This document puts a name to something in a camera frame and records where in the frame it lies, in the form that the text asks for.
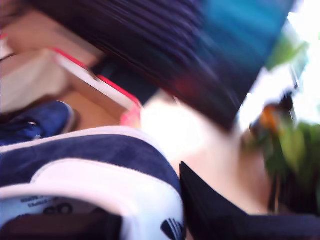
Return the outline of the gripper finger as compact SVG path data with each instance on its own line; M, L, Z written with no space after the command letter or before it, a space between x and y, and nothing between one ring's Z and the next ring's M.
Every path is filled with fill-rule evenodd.
M122 218L107 212L27 215L5 223L2 240L119 240Z
M186 163L179 164L186 224L195 240L272 240L264 232L249 232L248 214L213 190Z

